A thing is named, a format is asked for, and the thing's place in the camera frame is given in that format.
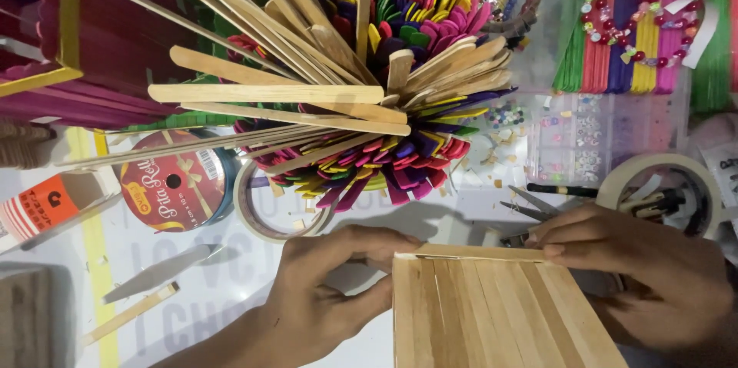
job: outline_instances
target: tape roll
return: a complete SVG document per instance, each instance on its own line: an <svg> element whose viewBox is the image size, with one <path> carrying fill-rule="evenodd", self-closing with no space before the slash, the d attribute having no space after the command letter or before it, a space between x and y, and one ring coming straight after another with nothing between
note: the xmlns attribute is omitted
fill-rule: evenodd
<svg viewBox="0 0 738 368"><path fill-rule="evenodd" d="M712 239L717 225L723 221L720 189L705 166L687 156L663 153L639 155L628 159L605 177L597 194L597 205L618 210L628 183L641 172L654 166L666 166L685 172L700 187L702 193L706 194L707 205L703 208L704 216L698 235Z"/></svg>
<svg viewBox="0 0 738 368"><path fill-rule="evenodd" d="M251 179L256 171L256 163L248 161L238 176L235 178L235 189L233 191L233 203L235 205L235 213L238 219L244 223L244 226L252 232L256 237L267 242L276 244L284 244L287 240L295 237L310 237L317 235L326 225L328 217L331 215L330 208L320 210L318 216L313 220L313 224L308 228L295 233L283 233L282 231L269 228L266 224L259 221L254 214L253 202L251 199L251 189L249 188L249 179Z"/></svg>

